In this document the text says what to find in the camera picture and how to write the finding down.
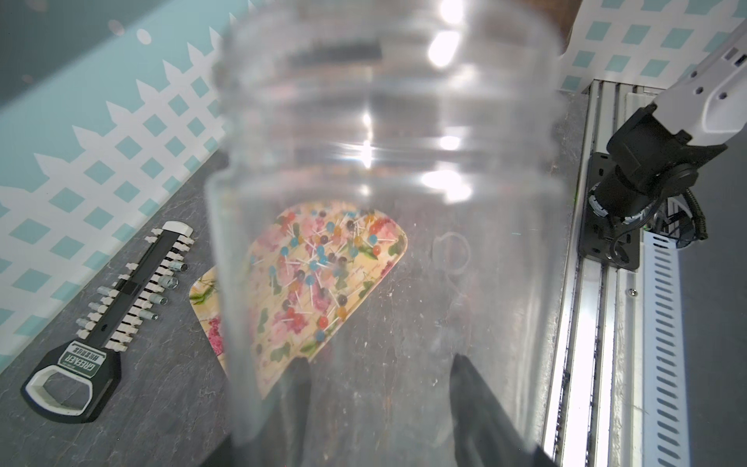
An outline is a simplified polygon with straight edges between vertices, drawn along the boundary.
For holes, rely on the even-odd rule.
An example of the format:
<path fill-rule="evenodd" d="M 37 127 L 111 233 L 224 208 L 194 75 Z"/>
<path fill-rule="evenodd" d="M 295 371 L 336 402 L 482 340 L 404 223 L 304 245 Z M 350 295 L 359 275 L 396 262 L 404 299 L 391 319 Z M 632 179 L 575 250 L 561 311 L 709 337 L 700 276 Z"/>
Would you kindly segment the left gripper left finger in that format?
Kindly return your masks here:
<path fill-rule="evenodd" d="M 237 443 L 227 436 L 203 466 L 300 466 L 311 399 L 309 360 L 295 358 L 262 402 L 265 420 L 259 432 Z"/>

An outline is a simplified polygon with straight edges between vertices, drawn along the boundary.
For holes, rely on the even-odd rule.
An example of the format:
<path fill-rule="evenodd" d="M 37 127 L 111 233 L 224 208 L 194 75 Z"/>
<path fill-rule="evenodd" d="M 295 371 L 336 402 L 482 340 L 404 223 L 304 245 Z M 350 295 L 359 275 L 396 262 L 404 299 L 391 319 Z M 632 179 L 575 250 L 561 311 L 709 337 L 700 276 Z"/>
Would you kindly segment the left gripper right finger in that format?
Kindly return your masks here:
<path fill-rule="evenodd" d="M 471 360 L 451 365 L 454 456 L 459 466 L 552 466 L 538 445 L 528 445 Z"/>

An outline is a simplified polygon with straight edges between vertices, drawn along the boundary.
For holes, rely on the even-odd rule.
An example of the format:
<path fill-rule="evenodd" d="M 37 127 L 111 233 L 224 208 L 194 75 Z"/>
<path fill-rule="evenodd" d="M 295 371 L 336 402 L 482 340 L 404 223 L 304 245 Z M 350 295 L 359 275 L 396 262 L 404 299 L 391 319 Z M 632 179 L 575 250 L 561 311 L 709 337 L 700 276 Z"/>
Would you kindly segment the clear candy jar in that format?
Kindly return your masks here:
<path fill-rule="evenodd" d="M 272 1 L 207 185 L 233 466 L 547 466 L 559 41 L 515 1 Z"/>

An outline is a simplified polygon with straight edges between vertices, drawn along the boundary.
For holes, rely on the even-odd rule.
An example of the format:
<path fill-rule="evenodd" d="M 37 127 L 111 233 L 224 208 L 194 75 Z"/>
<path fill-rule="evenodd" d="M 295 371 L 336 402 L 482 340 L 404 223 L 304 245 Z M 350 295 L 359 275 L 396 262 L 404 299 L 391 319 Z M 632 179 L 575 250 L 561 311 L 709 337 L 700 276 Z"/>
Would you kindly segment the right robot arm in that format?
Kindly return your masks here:
<path fill-rule="evenodd" d="M 627 270 L 639 266 L 637 234 L 670 199 L 686 200 L 692 227 L 684 243 L 707 239 L 691 191 L 698 171 L 727 150 L 746 124 L 746 26 L 611 136 L 603 166 L 587 179 L 579 253 Z"/>

